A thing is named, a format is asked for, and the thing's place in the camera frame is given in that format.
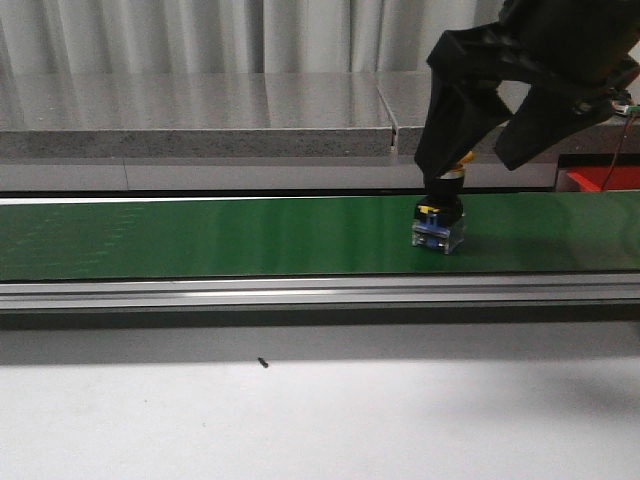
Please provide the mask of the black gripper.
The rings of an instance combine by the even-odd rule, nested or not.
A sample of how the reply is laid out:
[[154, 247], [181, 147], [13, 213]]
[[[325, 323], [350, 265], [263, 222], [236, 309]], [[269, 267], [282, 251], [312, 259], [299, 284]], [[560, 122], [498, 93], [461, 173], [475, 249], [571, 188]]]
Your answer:
[[497, 21], [446, 30], [427, 63], [428, 113], [414, 161], [425, 185], [512, 117], [504, 81], [529, 85], [494, 151], [515, 170], [613, 115], [609, 93], [639, 75], [636, 1], [507, 1]]

